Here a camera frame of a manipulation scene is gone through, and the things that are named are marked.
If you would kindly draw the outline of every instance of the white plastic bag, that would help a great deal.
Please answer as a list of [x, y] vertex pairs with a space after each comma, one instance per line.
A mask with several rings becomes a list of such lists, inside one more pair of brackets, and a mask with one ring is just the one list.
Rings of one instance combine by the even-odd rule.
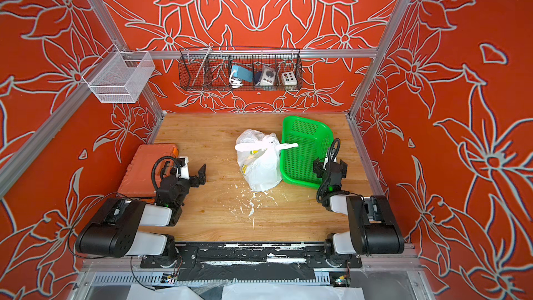
[[266, 191], [281, 182], [279, 151], [293, 147], [298, 144], [280, 144], [275, 133], [248, 129], [240, 134], [235, 145], [237, 163], [253, 191]]

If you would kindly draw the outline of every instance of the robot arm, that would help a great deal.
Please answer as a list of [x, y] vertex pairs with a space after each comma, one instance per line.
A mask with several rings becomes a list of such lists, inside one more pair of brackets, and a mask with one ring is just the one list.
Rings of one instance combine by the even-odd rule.
[[[174, 161], [170, 175], [155, 184], [155, 169], [163, 160]], [[206, 183], [204, 164], [198, 176], [189, 176], [186, 157], [162, 157], [152, 171], [156, 188], [155, 204], [122, 197], [108, 198], [76, 239], [76, 250], [83, 254], [109, 257], [147, 255], [161, 267], [177, 258], [174, 237], [138, 231], [139, 226], [174, 226], [181, 216], [183, 200], [190, 187]]]
[[401, 254], [404, 241], [387, 198], [341, 190], [348, 165], [337, 162], [340, 147], [340, 140], [333, 140], [324, 162], [316, 159], [313, 163], [313, 172], [322, 178], [316, 201], [329, 211], [347, 215], [350, 226], [348, 232], [331, 234], [326, 245], [332, 254]]

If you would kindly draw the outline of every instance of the metal bar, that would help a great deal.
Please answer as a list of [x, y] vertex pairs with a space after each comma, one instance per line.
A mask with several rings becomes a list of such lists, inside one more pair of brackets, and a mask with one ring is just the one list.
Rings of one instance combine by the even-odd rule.
[[116, 45], [120, 51], [129, 51], [126, 40], [122, 37], [122, 34], [118, 30], [115, 20], [111, 17], [109, 10], [105, 6], [103, 0], [87, 0], [90, 6], [93, 8], [98, 20], [103, 26], [103, 29], [109, 36], [111, 42]]
[[409, 2], [410, 0], [397, 0], [396, 5], [394, 6], [394, 10], [392, 10], [389, 23], [387, 23], [385, 31], [383, 32], [383, 36], [379, 40], [376, 57], [370, 64], [367, 73], [364, 75], [363, 81], [361, 82], [361, 85], [359, 85], [357, 95], [353, 100], [352, 106], [350, 107], [349, 114], [351, 117], [355, 117], [357, 109], [361, 107], [364, 96], [368, 92], [368, 89], [370, 88], [370, 85], [372, 84], [372, 81], [376, 76], [377, 70], [383, 63], [383, 60], [385, 60], [385, 55], [389, 50], [389, 47], [392, 43], [392, 39], [396, 34], [396, 30], [400, 25], [403, 15], [405, 14], [407, 7], [409, 6]]
[[[211, 51], [211, 56], [217, 56], [222, 52], [224, 56], [242, 56], [242, 55], [254, 55], [262, 53], [263, 55], [279, 55], [286, 54], [289, 50], [283, 49], [264, 49], [259, 52], [258, 50], [223, 50], [223, 51]], [[126, 51], [122, 53], [131, 60], [140, 60], [144, 56], [146, 51]], [[207, 54], [207, 49], [191, 50], [190, 55], [204, 56]], [[377, 55], [377, 49], [303, 49], [300, 51], [300, 57], [303, 59], [313, 58], [374, 58]], [[157, 59], [180, 59], [181, 52], [179, 51], [150, 51], [150, 56], [153, 60]]]
[[[112, 56], [107, 55], [100, 64], [89, 74], [89, 79], [99, 74]], [[83, 102], [90, 95], [87, 84], [82, 83], [70, 94], [56, 111], [35, 131], [26, 143], [0, 169], [0, 199], [10, 190], [13, 184], [25, 172], [41, 151], [61, 130], [63, 125], [72, 117]]]
[[372, 166], [372, 161], [370, 160], [370, 156], [368, 155], [366, 147], [363, 143], [363, 137], [361, 136], [361, 131], [359, 131], [359, 128], [357, 127], [356, 120], [349, 115], [346, 115], [346, 119], [348, 121], [350, 131], [352, 131], [353, 141], [356, 143], [357, 152], [359, 154], [359, 158], [361, 158], [364, 173], [368, 178], [368, 183], [370, 184], [372, 193], [377, 196], [383, 196], [384, 192], [381, 188], [381, 183], [379, 183], [377, 174]]
[[[194, 86], [194, 84], [196, 83], [196, 79], [198, 78], [198, 75], [200, 74], [200, 71], [202, 70], [203, 68], [203, 64], [205, 63], [205, 60], [207, 59], [207, 55], [209, 55], [209, 52], [211, 51], [211, 46], [209, 46], [209, 49], [207, 50], [207, 52], [205, 53], [205, 56], [203, 57], [203, 61], [202, 63], [200, 64], [200, 68], [198, 69], [198, 72], [196, 72], [196, 77], [194, 79], [194, 81], [192, 82], [192, 85]], [[205, 84], [205, 74], [203, 75], [203, 84]]]
[[67, 300], [84, 300], [93, 285], [96, 275], [96, 272], [80, 272], [75, 283], [78, 287], [70, 291]]
[[161, 129], [161, 125], [163, 124], [163, 120], [165, 119], [166, 111], [163, 111], [163, 115], [158, 118], [156, 125], [154, 126], [154, 129], [152, 130], [152, 133], [150, 134], [150, 137], [146, 141], [148, 145], [153, 144], [156, 141], [157, 133], [159, 132], [159, 129]]
[[435, 300], [424, 271], [407, 271], [416, 300]]

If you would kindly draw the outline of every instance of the red wall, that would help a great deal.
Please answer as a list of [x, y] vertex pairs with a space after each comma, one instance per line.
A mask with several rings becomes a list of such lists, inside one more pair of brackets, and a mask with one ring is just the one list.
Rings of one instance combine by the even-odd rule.
[[[111, 43], [86, 0], [0, 0], [0, 26], [1, 167]], [[143, 97], [89, 96], [0, 201], [0, 299], [66, 298], [82, 263], [68, 252], [68, 230], [118, 188], [155, 123]]]
[[533, 294], [531, 0], [411, 0], [357, 114], [440, 299]]
[[86, 0], [0, 0], [0, 167], [111, 45]]
[[[104, 0], [131, 49], [376, 47], [396, 0]], [[185, 92], [177, 63], [150, 86], [169, 112], [346, 111], [370, 59], [305, 61], [298, 92]]]
[[82, 265], [66, 247], [77, 236], [67, 239], [70, 228], [91, 202], [118, 189], [155, 123], [143, 97], [113, 105], [89, 96], [1, 200], [0, 299], [68, 296]]

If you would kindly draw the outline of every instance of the white paper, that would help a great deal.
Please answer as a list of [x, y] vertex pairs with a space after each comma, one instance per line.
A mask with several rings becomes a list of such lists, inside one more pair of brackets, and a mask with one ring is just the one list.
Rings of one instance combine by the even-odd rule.
[[202, 300], [200, 296], [194, 293], [186, 286], [162, 288], [159, 290], [145, 289], [139, 284], [132, 284], [126, 300]]
[[242, 283], [224, 286], [222, 300], [364, 300], [362, 288]]

